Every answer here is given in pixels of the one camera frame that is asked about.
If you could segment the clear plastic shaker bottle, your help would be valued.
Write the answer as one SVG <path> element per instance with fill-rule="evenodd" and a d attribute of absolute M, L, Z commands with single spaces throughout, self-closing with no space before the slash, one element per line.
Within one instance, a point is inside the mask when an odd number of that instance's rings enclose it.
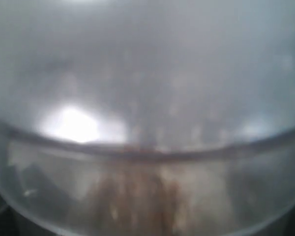
<path fill-rule="evenodd" d="M 295 0 L 0 0 L 0 194 L 64 236 L 248 236 L 295 206 Z"/>

